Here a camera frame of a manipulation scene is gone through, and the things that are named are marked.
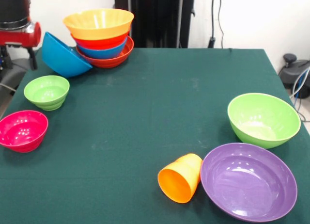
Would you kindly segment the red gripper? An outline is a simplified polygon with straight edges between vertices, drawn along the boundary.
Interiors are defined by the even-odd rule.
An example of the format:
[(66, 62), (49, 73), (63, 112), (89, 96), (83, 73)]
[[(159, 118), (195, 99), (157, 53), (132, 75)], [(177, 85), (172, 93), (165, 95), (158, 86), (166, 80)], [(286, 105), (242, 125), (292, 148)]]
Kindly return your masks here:
[(37, 70), (37, 62), (33, 47), (37, 47), (41, 40), (41, 26), (39, 22), (30, 22), (27, 26), (17, 30), (0, 31), (0, 66), (2, 69), (12, 69), (12, 60), (6, 46), (27, 48), (31, 70)]

